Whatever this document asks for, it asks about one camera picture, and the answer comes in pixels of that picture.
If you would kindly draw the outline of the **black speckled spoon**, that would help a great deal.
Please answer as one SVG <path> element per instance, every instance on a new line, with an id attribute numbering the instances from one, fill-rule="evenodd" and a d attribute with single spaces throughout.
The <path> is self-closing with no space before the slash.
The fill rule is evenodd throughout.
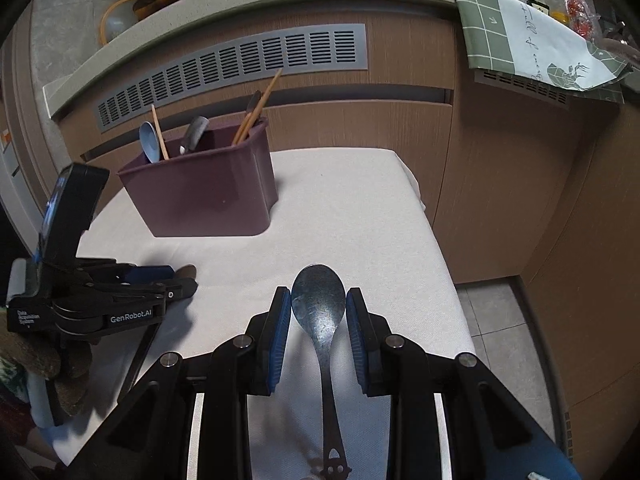
<path id="1" fill-rule="evenodd" d="M 319 363 L 322 403 L 322 471 L 325 479 L 347 479 L 347 463 L 331 378 L 331 348 L 344 318 L 346 294 L 337 274 L 324 264 L 306 266 L 292 288 L 297 323 L 309 336 Z"/>

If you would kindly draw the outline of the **wooden chopstick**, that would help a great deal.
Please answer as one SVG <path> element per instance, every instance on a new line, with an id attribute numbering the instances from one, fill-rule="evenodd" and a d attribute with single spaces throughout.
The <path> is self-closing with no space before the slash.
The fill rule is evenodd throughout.
<path id="1" fill-rule="evenodd" d="M 257 118 L 262 112 L 262 109 L 266 105 L 270 94 L 274 86 L 277 84 L 277 81 L 279 80 L 282 72 L 282 68 L 279 68 L 277 73 L 274 74 L 273 78 L 268 84 L 266 90 L 264 92 L 257 92 L 256 98 L 250 100 L 250 107 L 248 108 L 245 117 L 242 119 L 238 130 L 236 130 L 236 133 L 232 139 L 232 145 L 238 145 L 242 143 L 248 136 L 248 132 L 251 128 L 253 128 L 254 123 L 256 122 Z"/>
<path id="2" fill-rule="evenodd" d="M 151 115 L 153 119 L 155 136 L 157 138 L 158 146 L 160 147 L 160 154 L 162 155 L 163 160 L 167 160 L 169 158 L 169 155 L 163 137 L 162 129 L 160 128 L 160 122 L 158 121 L 156 108 L 153 103 L 151 104 Z"/>

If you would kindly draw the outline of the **maroon plastic utensil caddy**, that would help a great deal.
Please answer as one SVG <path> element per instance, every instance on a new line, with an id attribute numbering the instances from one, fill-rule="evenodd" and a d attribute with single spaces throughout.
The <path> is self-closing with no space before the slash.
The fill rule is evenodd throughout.
<path id="1" fill-rule="evenodd" d="M 239 125 L 211 120 L 195 152 L 181 155 L 180 141 L 170 140 L 167 160 L 140 154 L 117 171 L 154 236 L 252 236 L 268 229 L 278 201 L 268 119 L 259 118 L 234 145 Z"/>

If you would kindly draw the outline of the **light blue plastic spoon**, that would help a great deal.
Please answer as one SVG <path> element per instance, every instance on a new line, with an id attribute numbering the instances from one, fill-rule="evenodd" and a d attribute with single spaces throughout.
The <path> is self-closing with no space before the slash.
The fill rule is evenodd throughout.
<path id="1" fill-rule="evenodd" d="M 150 164 L 160 161 L 160 142 L 157 140 L 155 128 L 150 122 L 142 122 L 138 129 L 142 152 Z"/>

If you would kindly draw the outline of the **grey vent grille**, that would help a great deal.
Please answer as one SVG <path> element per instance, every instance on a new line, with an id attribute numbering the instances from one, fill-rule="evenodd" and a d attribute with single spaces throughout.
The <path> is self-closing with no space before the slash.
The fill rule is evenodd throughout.
<path id="1" fill-rule="evenodd" d="M 285 75 L 366 70 L 362 23 L 277 29 L 213 44 L 130 80 L 96 102 L 99 132 L 188 96 Z"/>

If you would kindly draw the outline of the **yellow rimmed glass lid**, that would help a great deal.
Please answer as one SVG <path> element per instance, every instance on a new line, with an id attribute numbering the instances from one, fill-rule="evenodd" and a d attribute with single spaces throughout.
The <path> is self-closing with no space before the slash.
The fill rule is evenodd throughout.
<path id="1" fill-rule="evenodd" d="M 98 27 L 101 47 L 137 24 L 138 18 L 134 13 L 136 2 L 137 0 L 117 0 L 104 11 Z"/>

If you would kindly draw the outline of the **green white dish towel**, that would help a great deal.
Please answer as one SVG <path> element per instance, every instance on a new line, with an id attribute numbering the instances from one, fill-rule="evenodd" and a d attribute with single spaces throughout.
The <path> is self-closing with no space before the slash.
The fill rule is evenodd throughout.
<path id="1" fill-rule="evenodd" d="M 454 0 L 472 70 L 517 76 L 581 98 L 624 102 L 621 56 L 521 0 Z"/>

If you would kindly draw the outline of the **red snack bag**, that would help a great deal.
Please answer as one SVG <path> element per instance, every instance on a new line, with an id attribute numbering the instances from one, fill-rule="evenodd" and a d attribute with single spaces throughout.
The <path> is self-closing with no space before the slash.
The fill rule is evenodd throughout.
<path id="1" fill-rule="evenodd" d="M 586 0 L 564 0 L 570 28 L 585 40 L 596 38 L 596 16 Z"/>

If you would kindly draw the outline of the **grey handled utensil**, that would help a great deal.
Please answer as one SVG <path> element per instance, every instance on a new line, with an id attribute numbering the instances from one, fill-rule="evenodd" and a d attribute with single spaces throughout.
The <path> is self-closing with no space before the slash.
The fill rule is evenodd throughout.
<path id="1" fill-rule="evenodd" d="M 198 142 L 200 142 L 208 125 L 209 119 L 204 116 L 196 116 L 191 120 L 180 142 L 179 153 L 181 155 L 192 153 L 196 150 Z"/>

